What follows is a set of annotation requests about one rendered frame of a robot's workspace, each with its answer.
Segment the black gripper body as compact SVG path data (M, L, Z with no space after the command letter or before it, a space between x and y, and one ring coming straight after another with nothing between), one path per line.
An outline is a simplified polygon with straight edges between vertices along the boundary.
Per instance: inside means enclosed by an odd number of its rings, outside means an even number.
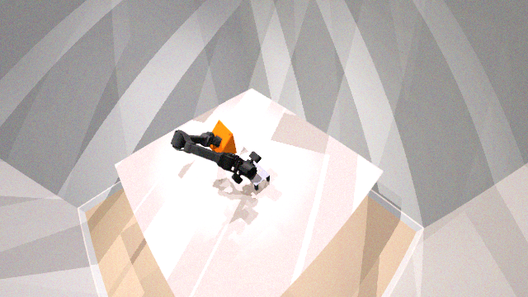
M252 152L248 155L248 157L250 157L251 159L250 159L250 160L247 159L247 162L248 162L248 163L251 163L252 165L254 164L254 162L255 162L255 163L259 163L259 161L262 159L262 158L261 158L257 153L255 153L254 151L252 151ZM254 162L253 162L253 161L254 161ZM241 173L241 172L238 171L238 174L233 174L233 175L231 176L231 179L232 179L235 183L237 183L237 184L239 184L239 185L240 185L241 182L243 181L243 179L241 178L241 174L240 174L240 173Z

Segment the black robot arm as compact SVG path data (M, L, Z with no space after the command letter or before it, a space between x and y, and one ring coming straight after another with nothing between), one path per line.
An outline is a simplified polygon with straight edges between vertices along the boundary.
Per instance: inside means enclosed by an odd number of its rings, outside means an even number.
M237 174L237 172L240 171L242 176L252 180L257 174L257 168L251 163L244 161L240 156L234 153L217 153L213 150L207 149L211 144L219 148L222 140L223 138L218 135L215 136L214 132L208 130L202 134L195 135L188 135L182 130L175 130L171 144L176 151L183 151L189 154L192 153L198 157L205 158L206 160L216 163L227 172ZM204 147L198 144L201 144ZM231 170L232 167L233 170Z

